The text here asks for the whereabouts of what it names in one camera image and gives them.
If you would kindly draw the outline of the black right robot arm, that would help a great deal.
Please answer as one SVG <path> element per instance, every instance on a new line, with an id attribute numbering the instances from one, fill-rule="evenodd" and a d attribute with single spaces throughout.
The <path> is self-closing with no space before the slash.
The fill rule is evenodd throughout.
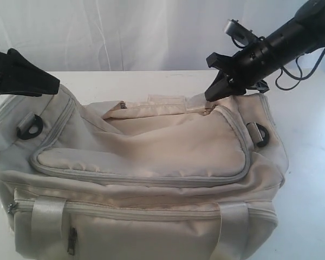
<path id="1" fill-rule="evenodd" d="M 214 102 L 247 90 L 265 93 L 265 78 L 285 65 L 320 48 L 325 51 L 325 1 L 307 1 L 295 16 L 267 37 L 258 37 L 237 20 L 225 28 L 240 49 L 233 56 L 212 53 L 207 65 L 219 72 L 205 91 L 207 101 Z"/>

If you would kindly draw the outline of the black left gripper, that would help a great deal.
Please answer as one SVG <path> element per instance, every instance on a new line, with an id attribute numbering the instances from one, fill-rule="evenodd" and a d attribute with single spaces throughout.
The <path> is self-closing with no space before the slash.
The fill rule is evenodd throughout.
<path id="1" fill-rule="evenodd" d="M 12 60 L 8 79 L 4 79 L 1 64 L 8 63 L 6 56 Z M 9 48 L 6 53 L 0 52 L 0 95 L 55 95 L 59 92 L 59 87 L 58 78 L 30 63 L 16 49 Z"/>

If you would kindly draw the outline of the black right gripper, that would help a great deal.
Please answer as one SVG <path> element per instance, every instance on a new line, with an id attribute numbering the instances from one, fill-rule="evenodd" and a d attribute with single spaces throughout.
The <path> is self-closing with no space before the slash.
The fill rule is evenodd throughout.
<path id="1" fill-rule="evenodd" d="M 259 40 L 233 56 L 209 55 L 207 65 L 219 72 L 204 93 L 206 100 L 215 102 L 229 96 L 240 96 L 247 90 L 267 92 L 269 87 L 263 79 L 282 64 L 279 54 L 283 48 L 283 40 Z"/>

